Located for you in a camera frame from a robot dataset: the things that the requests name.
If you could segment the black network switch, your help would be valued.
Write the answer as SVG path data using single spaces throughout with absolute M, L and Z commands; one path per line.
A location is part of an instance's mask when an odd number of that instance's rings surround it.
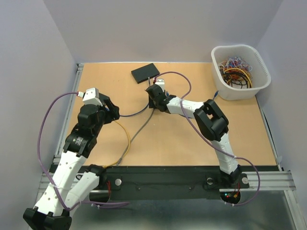
M 150 63 L 138 69 L 134 69 L 131 71 L 133 78 L 135 79 L 137 84 L 140 84 L 148 79 L 154 78 L 160 74 L 157 67 L 154 63 Z

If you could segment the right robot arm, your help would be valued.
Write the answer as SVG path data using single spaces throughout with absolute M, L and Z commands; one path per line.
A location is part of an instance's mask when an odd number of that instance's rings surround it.
M 198 125 L 196 130 L 215 150 L 219 161 L 221 183 L 226 187 L 236 184 L 242 170 L 229 141 L 229 121 L 215 101 L 212 99 L 205 102 L 183 100 L 175 95 L 166 95 L 157 84 L 148 87 L 146 92 L 159 111 L 178 114 L 186 119 L 195 119 Z

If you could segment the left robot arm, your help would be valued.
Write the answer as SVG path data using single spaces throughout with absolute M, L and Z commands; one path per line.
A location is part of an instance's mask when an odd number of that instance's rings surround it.
M 90 165 L 76 185 L 73 181 L 97 143 L 103 125 L 119 119 L 119 108 L 101 93 L 78 93 L 84 105 L 78 122 L 67 136 L 60 162 L 41 198 L 23 218 L 33 230 L 67 230 L 72 216 L 90 192 L 106 185 L 106 169 Z

